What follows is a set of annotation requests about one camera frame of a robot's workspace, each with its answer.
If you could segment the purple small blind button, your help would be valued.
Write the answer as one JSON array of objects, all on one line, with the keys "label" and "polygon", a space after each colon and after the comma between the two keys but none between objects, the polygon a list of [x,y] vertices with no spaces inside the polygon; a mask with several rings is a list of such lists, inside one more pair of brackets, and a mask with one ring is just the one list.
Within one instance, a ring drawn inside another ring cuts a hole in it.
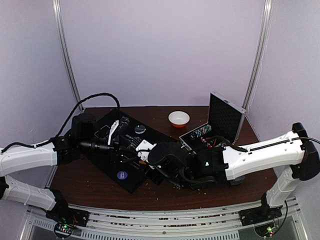
[{"label": "purple small blind button", "polygon": [[126,171],[124,171],[124,170],[121,170],[116,174],[116,177],[119,180],[126,180],[128,178],[128,173]]}]

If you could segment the clear grey dealer button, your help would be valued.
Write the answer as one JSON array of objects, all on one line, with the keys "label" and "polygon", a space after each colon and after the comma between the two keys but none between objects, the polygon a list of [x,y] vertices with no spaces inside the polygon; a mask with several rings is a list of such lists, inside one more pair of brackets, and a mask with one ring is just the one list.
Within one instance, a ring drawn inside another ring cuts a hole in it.
[{"label": "clear grey dealer button", "polygon": [[146,131],[146,127],[144,126],[144,125],[141,125],[141,124],[139,124],[139,125],[137,125],[135,128],[134,128],[134,132],[136,133],[136,134],[143,134],[144,132]]}]

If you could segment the poker chip row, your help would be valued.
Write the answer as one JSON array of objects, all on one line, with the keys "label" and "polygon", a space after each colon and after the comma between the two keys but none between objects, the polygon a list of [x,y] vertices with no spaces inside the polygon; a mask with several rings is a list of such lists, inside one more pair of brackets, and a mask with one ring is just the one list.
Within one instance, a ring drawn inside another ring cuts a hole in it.
[{"label": "poker chip row", "polygon": [[197,138],[205,135],[206,133],[210,132],[211,130],[212,130],[212,127],[209,124],[206,124],[198,129],[192,131],[190,133],[190,139],[191,140],[197,139]]},{"label": "poker chip row", "polygon": [[227,144],[225,142],[220,142],[219,144],[215,145],[215,148],[225,147]]}]

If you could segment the grey playing card deck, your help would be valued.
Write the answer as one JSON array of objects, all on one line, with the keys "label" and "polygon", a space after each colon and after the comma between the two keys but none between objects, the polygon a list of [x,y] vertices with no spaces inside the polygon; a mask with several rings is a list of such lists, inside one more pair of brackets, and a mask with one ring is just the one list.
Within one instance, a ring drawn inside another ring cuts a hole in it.
[{"label": "grey playing card deck", "polygon": [[242,183],[244,182],[245,178],[246,178],[245,176],[237,177],[237,178],[235,178],[235,179],[230,180],[230,181],[229,181],[229,184],[230,184],[231,186],[240,185],[240,184],[242,184]]}]

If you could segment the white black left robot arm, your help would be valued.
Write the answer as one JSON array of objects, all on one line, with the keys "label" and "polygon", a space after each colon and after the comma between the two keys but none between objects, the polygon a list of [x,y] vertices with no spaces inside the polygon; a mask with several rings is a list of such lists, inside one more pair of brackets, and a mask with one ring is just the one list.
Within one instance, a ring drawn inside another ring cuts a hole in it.
[{"label": "white black left robot arm", "polygon": [[57,190],[38,188],[12,178],[12,173],[44,166],[59,166],[78,160],[84,154],[108,155],[121,147],[115,142],[128,124],[127,117],[119,117],[104,135],[98,129],[96,118],[81,113],[72,118],[71,128],[65,136],[27,145],[14,143],[0,151],[0,198],[31,205],[52,213],[61,222],[72,218],[72,211]]}]

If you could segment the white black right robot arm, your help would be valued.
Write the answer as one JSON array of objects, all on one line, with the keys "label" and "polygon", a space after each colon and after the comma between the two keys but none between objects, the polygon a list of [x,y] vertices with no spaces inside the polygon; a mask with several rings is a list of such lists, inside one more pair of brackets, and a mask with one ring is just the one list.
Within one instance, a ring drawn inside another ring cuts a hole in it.
[{"label": "white black right robot arm", "polygon": [[215,147],[201,146],[183,150],[173,142],[151,144],[142,141],[145,150],[138,155],[161,177],[180,188],[198,190],[229,182],[242,183],[245,175],[283,166],[276,183],[262,196],[256,210],[259,220],[268,220],[281,207],[300,182],[320,173],[320,156],[300,122],[291,131],[262,142],[235,146],[222,136],[209,137]]}]

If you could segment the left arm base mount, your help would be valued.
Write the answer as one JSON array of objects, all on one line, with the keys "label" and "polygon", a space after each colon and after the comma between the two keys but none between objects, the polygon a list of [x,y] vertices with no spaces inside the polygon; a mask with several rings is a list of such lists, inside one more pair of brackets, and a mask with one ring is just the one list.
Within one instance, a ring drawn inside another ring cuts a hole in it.
[{"label": "left arm base mount", "polygon": [[86,227],[90,213],[86,210],[68,208],[67,210],[46,210],[45,216],[57,223],[72,227]]}]

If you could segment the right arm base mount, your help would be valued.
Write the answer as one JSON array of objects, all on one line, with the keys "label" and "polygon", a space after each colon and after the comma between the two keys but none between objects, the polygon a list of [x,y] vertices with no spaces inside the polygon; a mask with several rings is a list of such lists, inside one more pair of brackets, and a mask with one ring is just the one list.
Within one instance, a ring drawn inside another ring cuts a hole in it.
[{"label": "right arm base mount", "polygon": [[254,225],[266,221],[271,221],[276,217],[282,216],[280,207],[269,208],[269,207],[255,207],[250,209],[241,210],[238,212],[239,219],[242,226]]}]

